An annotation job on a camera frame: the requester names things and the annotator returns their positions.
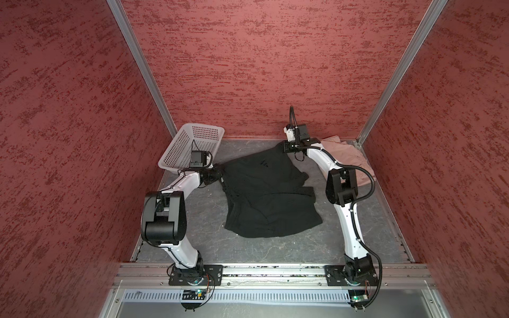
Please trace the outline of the pink shorts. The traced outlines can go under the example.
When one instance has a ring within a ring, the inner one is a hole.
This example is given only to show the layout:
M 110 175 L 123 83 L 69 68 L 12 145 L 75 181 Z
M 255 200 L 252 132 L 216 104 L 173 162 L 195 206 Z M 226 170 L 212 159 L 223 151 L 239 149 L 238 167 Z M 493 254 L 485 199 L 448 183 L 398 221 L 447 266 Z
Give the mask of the pink shorts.
M 368 164 L 367 159 L 362 152 L 355 148 L 352 144 L 342 141 L 338 136 L 331 136 L 321 141 L 322 146 L 337 161 L 345 165 L 360 166 L 368 171 L 375 180 L 375 173 Z

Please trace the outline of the black shorts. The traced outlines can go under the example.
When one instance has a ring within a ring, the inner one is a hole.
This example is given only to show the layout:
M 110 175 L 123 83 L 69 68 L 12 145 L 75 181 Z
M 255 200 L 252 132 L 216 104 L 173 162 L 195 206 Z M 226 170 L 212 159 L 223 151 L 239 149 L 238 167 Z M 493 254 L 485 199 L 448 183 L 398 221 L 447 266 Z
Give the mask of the black shorts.
M 295 235 L 321 225 L 309 178 L 283 144 L 217 165 L 227 198 L 225 228 L 249 238 Z

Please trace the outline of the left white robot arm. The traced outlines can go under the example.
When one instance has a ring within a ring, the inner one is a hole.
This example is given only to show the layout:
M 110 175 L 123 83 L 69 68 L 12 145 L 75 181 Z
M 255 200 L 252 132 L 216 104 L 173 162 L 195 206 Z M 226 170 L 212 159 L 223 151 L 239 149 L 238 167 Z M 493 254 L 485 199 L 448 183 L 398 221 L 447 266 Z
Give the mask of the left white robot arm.
M 197 286 L 208 280 L 221 284 L 223 266 L 204 264 L 187 233 L 186 198 L 201 186 L 218 181 L 221 173 L 215 168 L 188 168 L 178 172 L 178 177 L 167 188 L 149 192 L 144 199 L 141 217 L 143 242 L 166 252 L 174 261 L 171 282 Z

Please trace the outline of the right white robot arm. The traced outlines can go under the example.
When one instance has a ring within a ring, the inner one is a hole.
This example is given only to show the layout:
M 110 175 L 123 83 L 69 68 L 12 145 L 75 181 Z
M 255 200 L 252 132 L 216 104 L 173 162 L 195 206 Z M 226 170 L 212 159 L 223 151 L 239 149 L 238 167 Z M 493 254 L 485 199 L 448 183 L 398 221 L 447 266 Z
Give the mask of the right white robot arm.
M 373 264 L 376 261 L 381 266 L 381 259 L 366 245 L 357 213 L 357 204 L 370 198 L 375 192 L 372 174 L 360 166 L 340 163 L 320 143 L 285 140 L 283 149 L 285 153 L 303 153 L 326 173 L 326 197 L 338 214 L 345 243 L 343 277 L 346 282 L 351 286 L 358 286 L 369 279 L 374 283 L 381 283 L 383 269 L 376 270 Z M 359 196 L 358 171 L 364 173 L 371 184 L 370 190 L 364 196 Z

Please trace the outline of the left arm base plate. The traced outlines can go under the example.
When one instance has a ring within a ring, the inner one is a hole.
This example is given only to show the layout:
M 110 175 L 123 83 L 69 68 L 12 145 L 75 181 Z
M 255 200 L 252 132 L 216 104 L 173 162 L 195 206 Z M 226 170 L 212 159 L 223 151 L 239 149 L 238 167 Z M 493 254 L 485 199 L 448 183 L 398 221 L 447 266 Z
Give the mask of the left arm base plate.
M 193 269 L 172 268 L 168 277 L 169 286 L 220 286 L 223 265 L 206 264 Z

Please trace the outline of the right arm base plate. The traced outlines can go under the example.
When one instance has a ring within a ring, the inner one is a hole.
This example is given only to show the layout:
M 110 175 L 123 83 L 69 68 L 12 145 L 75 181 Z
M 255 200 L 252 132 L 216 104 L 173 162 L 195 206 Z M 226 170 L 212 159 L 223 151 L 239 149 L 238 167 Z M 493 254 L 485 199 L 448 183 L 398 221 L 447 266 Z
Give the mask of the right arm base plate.
M 328 286 L 358 287 L 363 286 L 367 281 L 374 287 L 379 282 L 379 275 L 372 265 L 325 265 L 323 269 Z

